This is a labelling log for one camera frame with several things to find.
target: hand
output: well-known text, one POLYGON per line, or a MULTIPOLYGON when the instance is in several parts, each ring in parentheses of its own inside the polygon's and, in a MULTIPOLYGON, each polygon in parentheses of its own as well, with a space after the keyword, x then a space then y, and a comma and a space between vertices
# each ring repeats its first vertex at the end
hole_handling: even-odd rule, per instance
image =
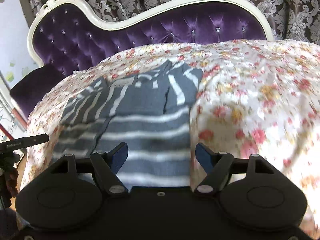
POLYGON ((18 190, 16 188, 16 186, 18 184, 18 182, 17 182, 18 175, 19 174, 16 169, 14 169, 10 172, 6 172, 5 180, 6 180, 6 184, 7 184, 7 189, 9 190, 12 197, 17 196, 17 194, 18 194, 18 190))

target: purple headboard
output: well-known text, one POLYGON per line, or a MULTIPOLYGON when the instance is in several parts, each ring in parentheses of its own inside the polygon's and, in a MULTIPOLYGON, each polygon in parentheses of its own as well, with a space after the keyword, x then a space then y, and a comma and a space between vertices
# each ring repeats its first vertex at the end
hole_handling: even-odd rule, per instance
POLYGON ((44 66, 28 74, 10 95, 29 116, 42 97, 74 70, 88 69, 119 51, 162 42, 209 44, 232 39, 266 39, 257 18, 232 3, 188 4, 113 31, 95 26, 77 6, 64 3, 34 29, 32 46, 44 66))

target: striped shirt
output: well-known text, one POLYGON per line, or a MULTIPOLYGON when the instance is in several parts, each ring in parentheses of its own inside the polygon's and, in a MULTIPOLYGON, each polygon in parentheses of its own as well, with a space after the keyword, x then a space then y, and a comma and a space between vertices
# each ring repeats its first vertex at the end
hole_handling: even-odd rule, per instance
POLYGON ((159 68, 108 84, 95 80, 70 99, 52 162, 63 154, 86 158, 128 144, 117 176, 131 186, 187 186, 190 168, 189 109, 202 70, 166 61, 159 68))

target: headboard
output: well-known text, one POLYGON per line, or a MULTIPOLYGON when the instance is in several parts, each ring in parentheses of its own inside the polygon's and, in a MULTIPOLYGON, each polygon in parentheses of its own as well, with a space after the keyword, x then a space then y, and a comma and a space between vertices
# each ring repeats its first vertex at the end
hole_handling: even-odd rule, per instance
POLYGON ((233 39, 273 40, 264 15, 247 0, 172 0, 114 23, 98 18, 84 0, 48 0, 27 41, 40 68, 15 85, 10 95, 28 117, 74 70, 88 69, 119 51, 162 42, 233 39))

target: white wall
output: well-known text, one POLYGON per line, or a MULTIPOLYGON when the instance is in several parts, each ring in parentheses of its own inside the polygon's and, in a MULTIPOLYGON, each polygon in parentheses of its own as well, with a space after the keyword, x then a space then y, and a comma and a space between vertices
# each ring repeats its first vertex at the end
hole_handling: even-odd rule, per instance
POLYGON ((12 88, 37 68, 27 50, 28 25, 19 0, 0 3, 0 72, 12 88))

